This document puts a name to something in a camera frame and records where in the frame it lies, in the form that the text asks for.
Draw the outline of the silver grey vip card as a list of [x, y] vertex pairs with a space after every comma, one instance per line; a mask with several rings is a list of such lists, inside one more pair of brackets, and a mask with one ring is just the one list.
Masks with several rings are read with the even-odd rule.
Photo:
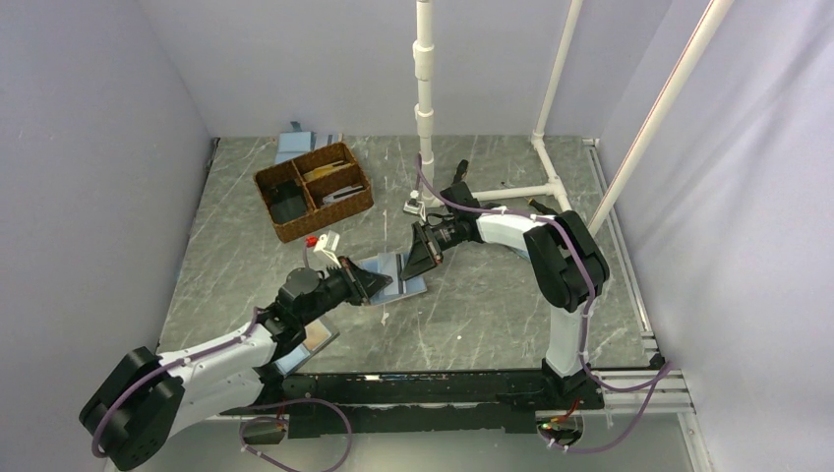
[[359, 194], [364, 190], [365, 190], [365, 188], [362, 187], [362, 186], [344, 187], [344, 188], [338, 189], [336, 191], [333, 191], [330, 194], [325, 195], [322, 198], [322, 202], [323, 202], [324, 206], [333, 205], [337, 202], [346, 200], [347, 198], [349, 198], [353, 195]]

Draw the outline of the black credit card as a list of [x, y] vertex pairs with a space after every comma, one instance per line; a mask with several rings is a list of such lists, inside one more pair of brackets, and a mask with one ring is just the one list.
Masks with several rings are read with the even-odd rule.
[[286, 181], [270, 187], [268, 209], [272, 221], [276, 224], [285, 224], [304, 216], [308, 212], [308, 207], [302, 187], [294, 181]]

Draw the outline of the gold credit card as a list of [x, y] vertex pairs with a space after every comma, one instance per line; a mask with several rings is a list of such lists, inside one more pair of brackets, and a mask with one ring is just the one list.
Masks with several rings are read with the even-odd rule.
[[335, 172], [337, 170], [348, 167], [349, 165], [350, 165], [350, 163], [348, 161], [345, 161], [345, 160], [341, 160], [341, 161], [337, 161], [337, 162], [331, 162], [331, 163], [316, 167], [316, 168], [314, 168], [314, 169], [312, 169], [308, 172], [305, 172], [303, 174], [303, 179], [304, 179], [305, 182], [312, 182], [312, 181], [321, 179], [325, 176], [328, 176], [329, 174], [332, 174], [333, 172]]

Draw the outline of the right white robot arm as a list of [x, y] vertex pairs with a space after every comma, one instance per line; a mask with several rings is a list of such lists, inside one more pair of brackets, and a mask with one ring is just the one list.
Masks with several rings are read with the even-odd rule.
[[524, 253], [538, 288], [551, 306], [550, 340], [542, 381], [548, 404], [565, 408], [580, 393], [587, 369], [587, 337], [595, 299], [610, 277], [609, 265], [581, 217], [573, 210], [529, 214], [506, 206], [481, 206], [466, 183], [440, 193], [448, 214], [432, 224], [412, 224], [413, 243], [400, 277], [411, 279], [444, 261], [462, 243], [501, 245]]

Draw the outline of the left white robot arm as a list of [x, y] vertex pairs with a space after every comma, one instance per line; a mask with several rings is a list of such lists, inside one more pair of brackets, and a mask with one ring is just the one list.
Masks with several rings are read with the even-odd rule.
[[297, 267], [243, 326], [179, 351], [139, 347], [126, 353], [79, 414], [92, 454], [129, 471], [212, 415], [249, 406], [274, 410], [283, 387], [260, 371], [300, 346], [307, 325], [343, 303], [367, 305], [391, 283], [390, 276], [347, 257], [326, 270]]

